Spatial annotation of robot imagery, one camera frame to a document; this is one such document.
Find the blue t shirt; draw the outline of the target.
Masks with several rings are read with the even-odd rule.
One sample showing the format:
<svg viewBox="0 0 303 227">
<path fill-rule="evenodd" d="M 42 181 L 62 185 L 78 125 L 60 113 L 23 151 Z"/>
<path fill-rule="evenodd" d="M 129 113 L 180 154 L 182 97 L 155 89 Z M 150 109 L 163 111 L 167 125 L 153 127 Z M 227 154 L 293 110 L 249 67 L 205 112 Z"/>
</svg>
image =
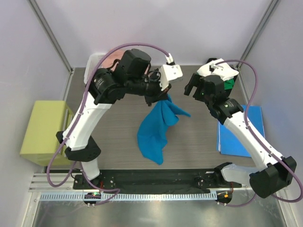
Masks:
<svg viewBox="0 0 303 227">
<path fill-rule="evenodd" d="M 168 143 L 167 130 L 178 123 L 180 115 L 191 116 L 175 105 L 170 96 L 157 102 L 137 132 L 137 145 L 144 158 L 158 165 L 163 164 L 163 149 Z"/>
</svg>

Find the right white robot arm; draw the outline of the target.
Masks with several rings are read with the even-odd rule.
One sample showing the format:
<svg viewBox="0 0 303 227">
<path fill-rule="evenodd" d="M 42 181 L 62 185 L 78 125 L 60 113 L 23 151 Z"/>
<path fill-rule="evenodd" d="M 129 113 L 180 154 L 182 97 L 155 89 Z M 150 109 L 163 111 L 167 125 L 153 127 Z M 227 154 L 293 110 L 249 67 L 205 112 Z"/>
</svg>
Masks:
<svg viewBox="0 0 303 227">
<path fill-rule="evenodd" d="M 194 87 L 194 99 L 206 104 L 211 116 L 236 136 L 255 164 L 245 167 L 223 163 L 215 168 L 214 183 L 219 187 L 229 182 L 250 186 L 261 198 L 287 187 L 293 179 L 296 161 L 291 156 L 284 157 L 265 140 L 245 115 L 245 109 L 226 95 L 220 76 L 194 73 L 184 94 L 188 96 Z"/>
</svg>

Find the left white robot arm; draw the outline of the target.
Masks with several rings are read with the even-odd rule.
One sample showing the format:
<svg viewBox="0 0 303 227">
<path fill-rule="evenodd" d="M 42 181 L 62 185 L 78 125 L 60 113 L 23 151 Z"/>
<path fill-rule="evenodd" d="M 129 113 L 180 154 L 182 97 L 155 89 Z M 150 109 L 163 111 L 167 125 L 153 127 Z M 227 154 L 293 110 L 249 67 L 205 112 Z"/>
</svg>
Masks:
<svg viewBox="0 0 303 227">
<path fill-rule="evenodd" d="M 100 185 L 98 157 L 101 149 L 92 132 L 103 115 L 126 94 L 144 97 L 148 106 L 168 99 L 171 88 L 168 73 L 158 69 L 160 77 L 151 79 L 151 57 L 137 46 L 162 52 L 166 58 L 163 68 L 174 66 L 170 53 L 151 44 L 129 43 L 111 49 L 87 76 L 80 106 L 68 128 L 56 134 L 59 148 L 66 147 L 67 158 L 80 163 L 84 183 L 90 189 Z"/>
</svg>

